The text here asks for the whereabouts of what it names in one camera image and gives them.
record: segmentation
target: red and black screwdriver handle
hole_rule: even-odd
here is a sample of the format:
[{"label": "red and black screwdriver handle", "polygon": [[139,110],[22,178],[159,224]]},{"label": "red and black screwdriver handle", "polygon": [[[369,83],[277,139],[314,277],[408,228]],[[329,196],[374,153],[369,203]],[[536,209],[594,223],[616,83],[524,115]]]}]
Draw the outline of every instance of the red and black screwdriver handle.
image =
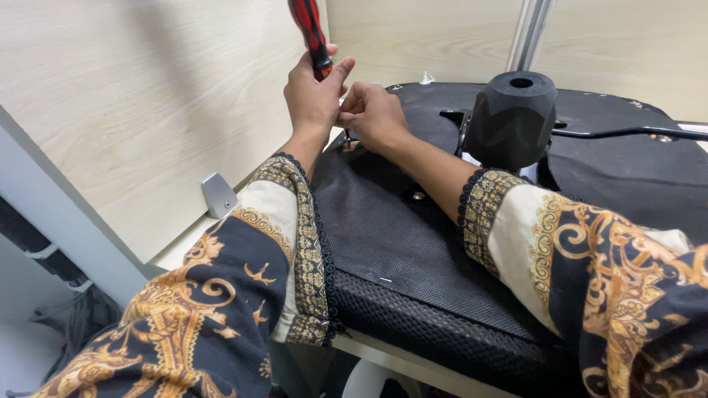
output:
[{"label": "red and black screwdriver handle", "polygon": [[327,54],[327,43],[324,33],[319,27],[319,9],[315,0],[287,0],[290,5],[290,13],[295,19],[297,27],[302,31],[305,39],[305,47],[312,57],[312,66],[315,71],[321,73],[322,80],[329,72],[332,72],[332,59]]}]

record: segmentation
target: patterned sleeve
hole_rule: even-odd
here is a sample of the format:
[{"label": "patterned sleeve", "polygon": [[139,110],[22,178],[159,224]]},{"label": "patterned sleeve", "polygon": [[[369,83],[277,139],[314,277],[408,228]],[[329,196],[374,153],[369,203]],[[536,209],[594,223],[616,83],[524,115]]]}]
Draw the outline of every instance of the patterned sleeve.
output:
[{"label": "patterned sleeve", "polygon": [[467,255],[577,349],[592,397],[708,395],[708,245],[501,171],[460,202]]},{"label": "patterned sleeve", "polygon": [[321,227],[299,163],[275,155],[184,265],[151,280],[119,327],[35,396],[267,396],[269,336],[324,345],[339,325],[329,317],[333,266]]}]

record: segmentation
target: metal mechanism plate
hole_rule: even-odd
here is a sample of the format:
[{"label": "metal mechanism plate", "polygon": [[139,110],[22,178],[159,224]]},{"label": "metal mechanism plate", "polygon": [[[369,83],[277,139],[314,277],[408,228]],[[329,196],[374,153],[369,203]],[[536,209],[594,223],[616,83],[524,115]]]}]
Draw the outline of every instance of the metal mechanism plate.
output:
[{"label": "metal mechanism plate", "polygon": [[202,192],[211,218],[223,218],[239,203],[236,193],[219,173],[214,173],[202,181]]}]

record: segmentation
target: left hand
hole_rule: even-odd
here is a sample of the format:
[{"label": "left hand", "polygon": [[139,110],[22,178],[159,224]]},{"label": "left hand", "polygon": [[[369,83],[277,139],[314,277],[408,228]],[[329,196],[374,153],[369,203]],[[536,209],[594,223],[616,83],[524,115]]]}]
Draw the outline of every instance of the left hand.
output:
[{"label": "left hand", "polygon": [[[328,44],[327,52],[329,55],[336,54],[337,46]],[[302,55],[287,75],[287,85],[283,90],[292,121],[293,137],[303,135],[327,143],[326,138],[339,115],[339,98],[347,92],[344,80],[353,67],[354,59],[346,57],[320,82],[314,77],[309,52]]]}]

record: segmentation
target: wooden wall panel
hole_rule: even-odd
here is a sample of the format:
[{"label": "wooden wall panel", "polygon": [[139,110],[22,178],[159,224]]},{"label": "wooden wall panel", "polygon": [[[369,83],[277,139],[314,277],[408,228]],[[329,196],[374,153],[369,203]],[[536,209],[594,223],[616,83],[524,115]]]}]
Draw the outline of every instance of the wooden wall panel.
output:
[{"label": "wooden wall panel", "polygon": [[708,1],[556,0],[533,70],[708,121]]},{"label": "wooden wall panel", "polygon": [[332,42],[351,81],[483,82],[504,72],[522,0],[327,0]]},{"label": "wooden wall panel", "polygon": [[0,35],[0,104],[141,261],[290,136],[285,0],[7,0]]}]

